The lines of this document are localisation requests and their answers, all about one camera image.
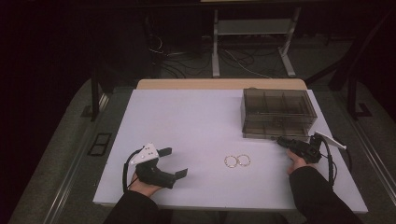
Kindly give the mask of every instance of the white table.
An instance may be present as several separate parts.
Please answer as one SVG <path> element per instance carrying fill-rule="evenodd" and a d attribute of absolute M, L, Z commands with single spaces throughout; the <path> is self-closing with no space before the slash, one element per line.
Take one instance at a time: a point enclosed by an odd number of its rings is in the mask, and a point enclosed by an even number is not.
<path fill-rule="evenodd" d="M 318 119 L 311 134 L 331 135 L 312 91 L 308 91 Z M 242 90 L 135 90 L 93 201 L 111 205 L 122 195 L 122 165 L 146 143 L 172 147 L 160 158 L 167 173 L 189 168 L 173 189 L 162 189 L 152 199 L 163 208 L 265 210 L 295 209 L 286 170 L 290 160 L 275 141 L 242 137 Z M 331 147 L 338 167 L 334 191 L 354 211 L 367 207 L 337 148 Z M 322 154 L 326 155 L 324 146 Z M 248 167 L 229 168 L 226 156 L 247 154 Z M 327 160 L 318 170 L 328 176 Z M 128 180 L 134 167 L 130 166 Z"/>

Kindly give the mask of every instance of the person's right hand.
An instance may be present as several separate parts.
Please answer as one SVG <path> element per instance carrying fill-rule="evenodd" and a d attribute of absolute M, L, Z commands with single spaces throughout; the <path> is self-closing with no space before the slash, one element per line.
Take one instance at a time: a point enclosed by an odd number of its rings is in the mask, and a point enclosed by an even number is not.
<path fill-rule="evenodd" d="M 139 180 L 139 178 L 137 177 L 136 173 L 134 173 L 134 176 L 132 177 L 131 181 L 132 181 L 132 183 L 131 183 L 131 186 L 128 188 L 128 190 L 139 192 L 139 193 L 146 195 L 148 197 L 151 197 L 151 195 L 153 195 L 159 189 L 162 189 L 162 187 L 158 187 L 155 185 L 149 185 L 144 182 L 141 182 Z"/>
<path fill-rule="evenodd" d="M 291 160 L 293 161 L 293 164 L 288 169 L 288 175 L 291 175 L 293 171 L 304 166 L 311 166 L 315 168 L 313 164 L 307 164 L 303 158 L 294 154 L 290 149 L 286 151 L 286 154 L 288 154 L 289 158 L 291 158 Z"/>

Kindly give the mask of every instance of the clear plastic box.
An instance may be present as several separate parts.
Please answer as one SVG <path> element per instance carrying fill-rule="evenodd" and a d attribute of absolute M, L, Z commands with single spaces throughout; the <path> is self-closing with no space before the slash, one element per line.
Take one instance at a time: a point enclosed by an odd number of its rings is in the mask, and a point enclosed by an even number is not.
<path fill-rule="evenodd" d="M 279 136 L 307 140 L 317 119 L 306 91 L 244 89 L 242 133 L 246 138 Z"/>

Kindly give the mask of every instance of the metal ring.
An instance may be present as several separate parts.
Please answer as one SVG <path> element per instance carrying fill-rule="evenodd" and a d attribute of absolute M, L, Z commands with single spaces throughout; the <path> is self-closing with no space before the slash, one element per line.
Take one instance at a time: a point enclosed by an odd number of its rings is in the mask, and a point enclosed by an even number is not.
<path fill-rule="evenodd" d="M 247 160 L 248 160 L 248 162 L 242 164 L 242 162 L 239 160 L 240 157 L 246 157 Z M 241 165 L 241 166 L 249 166 L 250 163 L 251 163 L 250 157 L 249 157 L 248 155 L 246 155 L 246 154 L 239 155 L 238 157 L 236 157 L 236 159 L 238 160 L 238 163 L 239 163 L 239 165 Z"/>
<path fill-rule="evenodd" d="M 235 164 L 234 164 L 234 165 L 228 164 L 227 159 L 230 158 L 230 157 L 232 157 L 232 158 L 235 159 Z M 228 167 L 230 167 L 230 168 L 236 167 L 236 165 L 238 164 L 238 162 L 239 162 L 239 160 L 238 160 L 235 156 L 227 156 L 227 157 L 224 159 L 225 165 L 228 166 Z"/>

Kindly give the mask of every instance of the black sleeve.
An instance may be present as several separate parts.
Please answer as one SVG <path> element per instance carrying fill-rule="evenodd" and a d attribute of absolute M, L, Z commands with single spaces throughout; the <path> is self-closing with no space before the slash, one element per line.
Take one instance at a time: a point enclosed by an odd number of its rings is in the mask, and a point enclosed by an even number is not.
<path fill-rule="evenodd" d="M 128 190 L 111 210 L 104 223 L 154 224 L 159 214 L 157 204 L 146 195 Z"/>
<path fill-rule="evenodd" d="M 290 175 L 290 186 L 294 203 L 309 224 L 362 223 L 315 168 L 295 170 Z"/>

